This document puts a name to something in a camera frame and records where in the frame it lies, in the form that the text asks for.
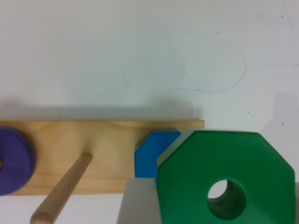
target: white wall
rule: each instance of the white wall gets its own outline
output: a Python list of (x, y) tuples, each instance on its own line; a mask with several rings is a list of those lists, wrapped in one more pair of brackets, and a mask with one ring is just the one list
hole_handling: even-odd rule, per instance
[[(298, 11), (288, 0), (1, 1), (0, 119), (204, 119), (262, 133), (299, 174)], [(25, 223), (41, 200), (1, 198), (0, 217)], [(114, 223), (120, 202), (76, 196), (57, 223)]]

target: wooden dowel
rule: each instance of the wooden dowel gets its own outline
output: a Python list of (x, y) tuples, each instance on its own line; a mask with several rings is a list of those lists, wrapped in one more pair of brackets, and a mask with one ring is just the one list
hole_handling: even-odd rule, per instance
[(92, 158), (90, 153), (83, 152), (81, 154), (53, 191), (36, 209), (31, 216), (31, 224), (52, 224), (56, 221)]

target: purple ring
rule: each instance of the purple ring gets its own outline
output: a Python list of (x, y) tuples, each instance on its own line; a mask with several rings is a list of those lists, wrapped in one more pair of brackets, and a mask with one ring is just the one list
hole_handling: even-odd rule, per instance
[(16, 129), (0, 126), (0, 196), (21, 189), (36, 167), (36, 154), (29, 140)]

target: green octagonal block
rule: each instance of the green octagonal block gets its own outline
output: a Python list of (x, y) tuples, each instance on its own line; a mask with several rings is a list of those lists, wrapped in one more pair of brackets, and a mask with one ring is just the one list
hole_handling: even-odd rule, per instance
[(294, 224), (294, 171), (258, 133), (188, 131), (158, 166), (163, 224)]

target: wooden board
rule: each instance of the wooden board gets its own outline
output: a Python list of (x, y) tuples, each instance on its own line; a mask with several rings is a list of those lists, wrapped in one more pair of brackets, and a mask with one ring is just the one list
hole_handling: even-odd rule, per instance
[(36, 149), (36, 169), (14, 195), (47, 195), (83, 151), (93, 160), (78, 182), (75, 194), (124, 193), (135, 177), (134, 152), (155, 129), (204, 128), (202, 120), (168, 121), (1, 121), (22, 131)]

